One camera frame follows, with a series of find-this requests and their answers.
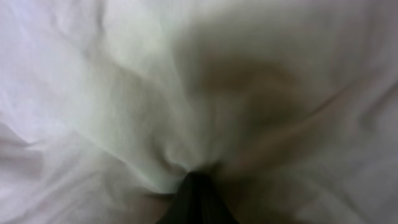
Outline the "beige khaki shorts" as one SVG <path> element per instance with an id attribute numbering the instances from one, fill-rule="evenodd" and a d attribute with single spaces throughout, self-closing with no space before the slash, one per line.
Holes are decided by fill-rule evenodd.
<path id="1" fill-rule="evenodd" d="M 397 222 L 396 1 L 2 1 L 1 222 Z"/>

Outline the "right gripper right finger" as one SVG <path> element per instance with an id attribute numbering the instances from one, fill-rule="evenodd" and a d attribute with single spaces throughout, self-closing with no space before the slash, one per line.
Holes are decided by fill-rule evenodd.
<path id="1" fill-rule="evenodd" d="M 199 201 L 203 224 L 238 224 L 232 213 L 218 194 L 213 181 L 198 174 Z"/>

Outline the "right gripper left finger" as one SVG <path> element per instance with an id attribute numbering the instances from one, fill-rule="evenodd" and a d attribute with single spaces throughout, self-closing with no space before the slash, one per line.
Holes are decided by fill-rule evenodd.
<path id="1" fill-rule="evenodd" d="M 198 184 L 195 174 L 189 173 L 181 183 L 172 204 L 157 224 L 197 224 Z"/>

